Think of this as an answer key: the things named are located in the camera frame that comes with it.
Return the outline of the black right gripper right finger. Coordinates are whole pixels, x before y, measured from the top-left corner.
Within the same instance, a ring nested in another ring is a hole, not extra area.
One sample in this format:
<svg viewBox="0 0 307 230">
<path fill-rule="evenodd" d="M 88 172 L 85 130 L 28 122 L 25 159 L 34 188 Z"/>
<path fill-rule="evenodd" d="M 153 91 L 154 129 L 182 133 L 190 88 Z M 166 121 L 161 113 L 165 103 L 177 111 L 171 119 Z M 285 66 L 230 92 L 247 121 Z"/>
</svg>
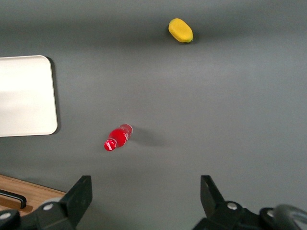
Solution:
<svg viewBox="0 0 307 230">
<path fill-rule="evenodd" d="M 260 230 L 259 215 L 234 201 L 226 201 L 209 175 L 201 176 L 201 204 L 206 217 L 195 230 Z"/>
</svg>

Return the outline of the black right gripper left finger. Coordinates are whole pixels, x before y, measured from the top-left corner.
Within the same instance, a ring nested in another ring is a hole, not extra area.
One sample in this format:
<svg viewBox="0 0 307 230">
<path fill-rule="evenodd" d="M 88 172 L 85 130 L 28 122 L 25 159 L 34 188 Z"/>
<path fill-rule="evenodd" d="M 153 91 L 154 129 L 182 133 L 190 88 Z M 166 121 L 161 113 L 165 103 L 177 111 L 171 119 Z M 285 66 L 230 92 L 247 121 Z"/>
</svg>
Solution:
<svg viewBox="0 0 307 230">
<path fill-rule="evenodd" d="M 93 199 L 92 179 L 83 175 L 59 200 L 23 217 L 24 230 L 75 230 Z"/>
</svg>

